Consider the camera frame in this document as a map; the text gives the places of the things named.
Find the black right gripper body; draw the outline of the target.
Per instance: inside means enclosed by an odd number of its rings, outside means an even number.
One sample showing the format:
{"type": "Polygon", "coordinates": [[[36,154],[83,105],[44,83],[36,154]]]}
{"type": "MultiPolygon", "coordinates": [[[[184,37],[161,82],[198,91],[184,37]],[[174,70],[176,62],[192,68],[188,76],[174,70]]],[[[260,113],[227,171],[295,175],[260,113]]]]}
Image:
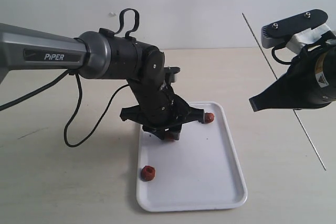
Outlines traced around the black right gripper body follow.
{"type": "Polygon", "coordinates": [[[319,109],[323,107],[319,85],[315,78],[315,65],[321,48],[304,50],[292,58],[287,72],[279,80],[281,109],[319,109]]]}

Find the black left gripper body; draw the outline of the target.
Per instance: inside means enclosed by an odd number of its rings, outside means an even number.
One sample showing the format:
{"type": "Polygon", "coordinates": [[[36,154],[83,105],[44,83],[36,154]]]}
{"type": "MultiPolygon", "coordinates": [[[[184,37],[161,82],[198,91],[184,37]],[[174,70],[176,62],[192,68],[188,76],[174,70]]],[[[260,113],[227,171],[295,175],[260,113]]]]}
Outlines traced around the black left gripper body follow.
{"type": "Polygon", "coordinates": [[[138,105],[123,108],[120,118],[130,120],[157,130],[198,121],[204,124],[205,112],[190,106],[185,100],[174,93],[171,84],[163,81],[156,86],[154,83],[144,84],[138,80],[127,80],[138,105]]]}

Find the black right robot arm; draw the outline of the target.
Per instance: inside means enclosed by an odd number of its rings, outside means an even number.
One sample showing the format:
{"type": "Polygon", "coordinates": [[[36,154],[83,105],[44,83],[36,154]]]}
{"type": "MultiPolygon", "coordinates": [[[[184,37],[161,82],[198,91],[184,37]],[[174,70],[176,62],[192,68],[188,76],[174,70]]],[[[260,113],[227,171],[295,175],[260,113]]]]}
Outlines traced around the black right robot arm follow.
{"type": "Polygon", "coordinates": [[[304,46],[287,71],[260,94],[249,98],[253,111],[320,109],[335,101],[335,34],[304,46]]]}

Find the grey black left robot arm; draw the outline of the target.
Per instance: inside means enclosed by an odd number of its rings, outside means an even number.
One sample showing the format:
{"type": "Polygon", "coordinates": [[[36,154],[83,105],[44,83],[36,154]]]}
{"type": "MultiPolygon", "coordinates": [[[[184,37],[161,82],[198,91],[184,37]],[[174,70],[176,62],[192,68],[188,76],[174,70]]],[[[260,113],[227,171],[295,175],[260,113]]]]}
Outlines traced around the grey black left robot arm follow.
{"type": "Polygon", "coordinates": [[[182,125],[204,123],[205,112],[174,93],[178,67],[166,67],[158,47],[101,28],[68,38],[1,24],[1,77],[13,70],[65,69],[85,79],[127,81],[138,104],[121,110],[123,121],[160,139],[178,140],[182,125]]]}

